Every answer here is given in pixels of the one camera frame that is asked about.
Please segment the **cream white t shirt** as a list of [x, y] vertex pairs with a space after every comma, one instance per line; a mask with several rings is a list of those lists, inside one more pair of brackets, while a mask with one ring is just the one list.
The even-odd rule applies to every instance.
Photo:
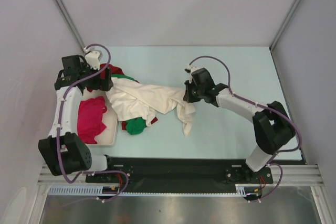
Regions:
[[116, 76], [111, 80], [113, 87], [106, 92], [106, 97], [119, 121], [142, 118], [146, 126], [151, 126], [157, 113], [167, 114], [175, 110], [182, 122], [183, 134], [189, 136], [196, 109], [193, 104], [183, 100], [183, 89], [141, 84]]

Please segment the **green t shirt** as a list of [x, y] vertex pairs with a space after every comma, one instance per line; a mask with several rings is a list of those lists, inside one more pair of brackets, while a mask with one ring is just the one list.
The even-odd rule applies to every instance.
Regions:
[[[118, 79], [128, 79], [138, 83], [138, 81], [135, 80], [134, 78], [126, 76], [124, 74], [113, 73], [111, 76]], [[127, 133], [130, 135], [141, 134], [145, 128], [146, 128], [146, 122], [141, 117], [129, 119], [127, 121], [122, 121], [121, 123], [121, 129], [127, 131]]]

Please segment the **dark red t shirt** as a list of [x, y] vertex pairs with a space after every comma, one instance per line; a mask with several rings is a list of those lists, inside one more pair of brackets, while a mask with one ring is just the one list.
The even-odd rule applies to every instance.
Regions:
[[109, 65], [108, 65], [108, 68], [111, 69], [111, 74], [113, 74], [113, 73], [124, 74], [124, 72], [122, 71], [122, 69], [119, 68], [119, 67], [116, 67], [116, 66], [113, 66], [113, 65], [109, 64]]

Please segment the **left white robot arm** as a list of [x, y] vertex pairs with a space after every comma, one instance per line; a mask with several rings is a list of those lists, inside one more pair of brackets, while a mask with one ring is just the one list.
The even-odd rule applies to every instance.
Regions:
[[105, 155], [92, 155], [78, 135], [78, 114], [85, 89], [109, 91], [111, 69], [100, 66], [102, 53], [93, 50], [82, 55], [63, 57], [63, 69], [54, 84], [57, 106], [48, 136], [39, 140], [38, 149], [54, 176], [74, 172], [94, 172], [105, 182], [115, 178], [116, 169]]

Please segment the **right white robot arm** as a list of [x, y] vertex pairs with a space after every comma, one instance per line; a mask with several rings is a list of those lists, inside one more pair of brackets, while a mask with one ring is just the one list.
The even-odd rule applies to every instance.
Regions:
[[216, 84], [205, 68], [188, 67], [183, 100], [195, 103], [204, 100], [217, 108], [230, 110], [253, 124], [256, 147], [246, 159], [243, 179], [254, 183], [265, 167], [284, 145], [296, 136], [283, 105], [274, 101], [262, 105], [235, 94], [228, 84]]

